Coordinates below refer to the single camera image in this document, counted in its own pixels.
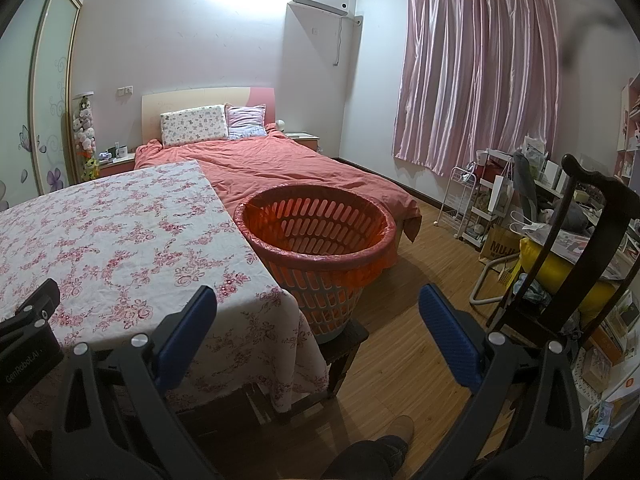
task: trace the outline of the shoe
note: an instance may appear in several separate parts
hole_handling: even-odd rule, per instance
[[[413,419],[407,415],[400,415],[391,423],[389,429],[386,430],[386,434],[399,436],[407,444],[411,444],[414,438],[414,429]]]

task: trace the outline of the yellow cushion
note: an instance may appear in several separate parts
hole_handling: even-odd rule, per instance
[[[520,240],[520,262],[525,272],[531,270],[541,250],[542,246],[530,238],[525,237]],[[536,280],[538,280],[547,292],[555,294],[573,268],[573,264],[564,258],[550,253],[549,256],[546,257],[545,263],[542,264]],[[603,282],[602,280],[597,281],[596,284],[593,285],[593,288],[580,304],[580,321],[582,326],[587,325],[587,323],[596,318],[602,310],[602,307],[605,306],[615,291],[616,288],[613,285],[609,282]]]

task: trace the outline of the blue gripper pad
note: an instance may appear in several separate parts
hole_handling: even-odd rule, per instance
[[[433,284],[420,291],[418,309],[456,382],[476,394],[482,384],[482,327],[469,313],[455,310]]]
[[[154,349],[154,383],[161,395],[180,385],[217,311],[215,292],[201,286],[181,312],[165,317],[156,328],[153,339],[160,346]]]

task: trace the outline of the floral tablecloth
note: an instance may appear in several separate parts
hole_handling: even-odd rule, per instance
[[[181,386],[184,410],[259,383],[286,411],[292,393],[326,387],[326,365],[295,299],[281,290],[226,212],[197,162],[73,186],[0,213],[0,316],[46,278],[60,287],[50,324],[66,352],[115,348],[150,333],[201,285],[218,315]],[[14,413],[50,426],[62,362]]]

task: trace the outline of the patterned pillow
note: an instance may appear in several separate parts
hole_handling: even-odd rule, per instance
[[[181,146],[202,140],[228,139],[225,105],[189,108],[160,114],[164,146]]]
[[[232,106],[225,105],[226,124],[229,128],[229,140],[245,137],[265,137],[264,113],[266,105]]]

